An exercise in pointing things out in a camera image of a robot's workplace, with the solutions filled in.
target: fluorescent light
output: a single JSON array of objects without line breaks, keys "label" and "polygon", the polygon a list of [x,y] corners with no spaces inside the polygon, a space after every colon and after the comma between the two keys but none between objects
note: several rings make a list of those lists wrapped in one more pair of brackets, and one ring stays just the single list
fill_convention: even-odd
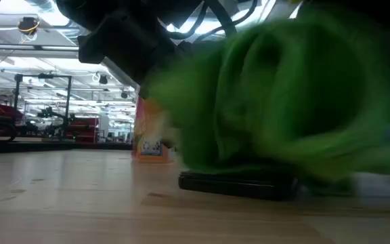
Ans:
[{"label": "fluorescent light", "polygon": [[76,115],[76,118],[97,118],[99,115]]},{"label": "fluorescent light", "polygon": [[301,8],[301,6],[302,6],[302,2],[300,2],[298,4],[298,6],[296,7],[296,9],[291,13],[290,18],[296,18],[297,17],[297,13],[299,13],[299,9]]},{"label": "fluorescent light", "polygon": [[[16,87],[15,86],[0,86],[0,89],[15,89]],[[66,91],[67,90],[67,88],[66,87],[19,87],[19,89],[33,89],[33,90],[51,90],[51,91],[56,91],[57,92],[57,90],[62,90],[62,91]],[[70,89],[71,91],[87,91],[87,92],[108,92],[108,91],[110,91],[109,89],[107,89],[107,88],[71,88]]]},{"label": "fluorescent light", "polygon": [[33,45],[0,44],[0,49],[34,50],[34,46]]},{"label": "fluorescent light", "polygon": [[41,46],[43,50],[53,50],[53,51],[79,51],[79,47],[71,46]]},{"label": "fluorescent light", "polygon": [[[170,24],[167,26],[167,30],[170,32],[180,32],[180,33],[187,33],[191,29],[191,27],[194,25],[195,20],[189,19],[184,22],[184,24],[180,28],[176,28],[173,24]],[[221,26],[221,23],[218,21],[211,21],[211,20],[205,20],[201,23],[201,25],[195,30],[196,34],[202,35],[205,34],[214,28],[217,28]]]},{"label": "fluorescent light", "polygon": [[272,11],[272,9],[275,6],[275,3],[276,3],[276,0],[269,0],[267,2],[267,5],[265,6],[265,9],[263,7],[264,11],[260,15],[260,22],[264,21],[269,16],[270,12]]},{"label": "fluorescent light", "polygon": [[44,84],[45,84],[45,85],[47,85],[48,87],[52,87],[52,88],[54,88],[54,87],[55,87],[55,85],[49,84],[49,83],[48,83],[48,82],[46,82],[46,81],[44,81]]},{"label": "fluorescent light", "polygon": [[44,4],[51,4],[51,6],[46,6],[49,10],[39,10],[39,16],[40,18],[44,19],[48,24],[52,26],[65,26],[67,25],[70,20],[61,14],[61,12],[58,9],[58,6],[54,1],[46,1]]},{"label": "fluorescent light", "polygon": [[[46,102],[66,102],[65,99],[30,99],[27,98],[25,101],[30,102],[30,103],[46,103]],[[132,104],[132,101],[118,101],[118,100],[104,100],[101,103],[97,103],[96,100],[71,100],[70,104],[76,104],[76,105],[92,105],[92,106],[105,106],[107,104]]]}]

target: blurry green object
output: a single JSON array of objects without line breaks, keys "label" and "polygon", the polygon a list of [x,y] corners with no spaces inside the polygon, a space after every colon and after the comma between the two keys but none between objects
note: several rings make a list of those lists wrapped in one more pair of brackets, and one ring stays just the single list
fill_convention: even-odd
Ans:
[{"label": "blurry green object", "polygon": [[194,171],[390,174],[390,38],[338,7],[230,37],[155,76],[149,94]]}]

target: black device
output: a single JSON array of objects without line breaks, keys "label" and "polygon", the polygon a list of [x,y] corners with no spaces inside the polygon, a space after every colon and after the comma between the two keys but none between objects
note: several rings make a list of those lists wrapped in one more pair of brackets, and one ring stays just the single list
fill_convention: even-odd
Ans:
[{"label": "black device", "polygon": [[179,187],[184,190],[218,193],[256,199],[283,201],[293,199],[299,188],[291,174],[198,174],[182,172]]},{"label": "black device", "polygon": [[[61,115],[59,113],[55,113],[53,112],[52,107],[47,107],[46,109],[42,109],[41,113],[38,113],[37,116],[39,118],[58,117],[63,120],[63,123],[60,125],[49,125],[48,127],[46,127],[44,133],[48,137],[53,137],[55,136],[55,131],[59,129],[59,133],[58,133],[59,141],[62,141],[64,138],[66,138],[66,132],[68,130],[68,127],[73,121],[76,121],[77,119],[73,113],[71,113],[69,117],[66,117],[65,115]],[[72,134],[74,139],[79,135],[77,131],[73,131]]]},{"label": "black device", "polygon": [[81,62],[99,64],[108,57],[142,84],[154,66],[175,52],[176,45],[152,8],[143,1],[58,0],[56,3],[66,17],[91,31],[78,37]]},{"label": "black device", "polygon": [[23,17],[18,23],[18,30],[24,35],[35,35],[40,22],[33,17]]}]

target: ceiling light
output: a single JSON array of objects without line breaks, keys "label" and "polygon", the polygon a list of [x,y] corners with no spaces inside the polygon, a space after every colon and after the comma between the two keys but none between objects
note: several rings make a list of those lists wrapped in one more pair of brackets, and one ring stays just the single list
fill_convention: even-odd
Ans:
[{"label": "ceiling light", "polygon": [[70,20],[61,14],[57,4],[54,1],[46,1],[41,3],[46,5],[47,9],[40,9],[40,6],[34,6],[38,10],[40,18],[44,19],[48,24],[52,26],[66,26]]},{"label": "ceiling light", "polygon": [[[0,89],[15,89],[16,87],[15,86],[6,86],[6,85],[0,85]],[[28,87],[19,87],[19,89],[33,89],[33,90],[51,90],[51,91],[55,91],[55,90],[67,90],[66,87],[33,87],[33,86],[28,86]],[[71,91],[86,91],[86,92],[110,92],[110,90],[108,88],[71,88],[70,89]]]},{"label": "ceiling light", "polygon": [[269,0],[267,2],[267,5],[265,7],[263,6],[263,12],[261,13],[260,19],[259,19],[260,22],[263,22],[269,16],[270,12],[272,11],[272,9],[275,6],[275,3],[276,3],[276,0]]},{"label": "ceiling light", "polygon": [[296,18],[297,17],[297,13],[299,13],[299,9],[301,8],[301,6],[302,6],[302,2],[300,2],[298,4],[298,6],[296,7],[296,9],[291,13],[290,18]]},{"label": "ceiling light", "polygon": [[[50,102],[66,102],[65,99],[33,99],[33,98],[27,98],[25,101],[29,103],[50,103]],[[124,105],[127,106],[133,105],[132,101],[118,101],[118,100],[102,100],[101,103],[98,103],[98,101],[95,100],[70,100],[70,104],[74,105],[92,105],[92,106],[105,106],[106,104],[112,105]]]},{"label": "ceiling light", "polygon": [[43,50],[52,51],[79,51],[79,47],[42,45]]},{"label": "ceiling light", "polygon": [[0,49],[34,50],[33,45],[6,45],[0,44]]}]

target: wooden table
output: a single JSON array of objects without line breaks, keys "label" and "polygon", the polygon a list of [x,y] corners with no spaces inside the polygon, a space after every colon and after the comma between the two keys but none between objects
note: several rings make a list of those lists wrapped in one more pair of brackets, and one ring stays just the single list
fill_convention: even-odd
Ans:
[{"label": "wooden table", "polygon": [[390,178],[277,203],[180,190],[180,170],[123,151],[0,154],[0,243],[390,244]]}]

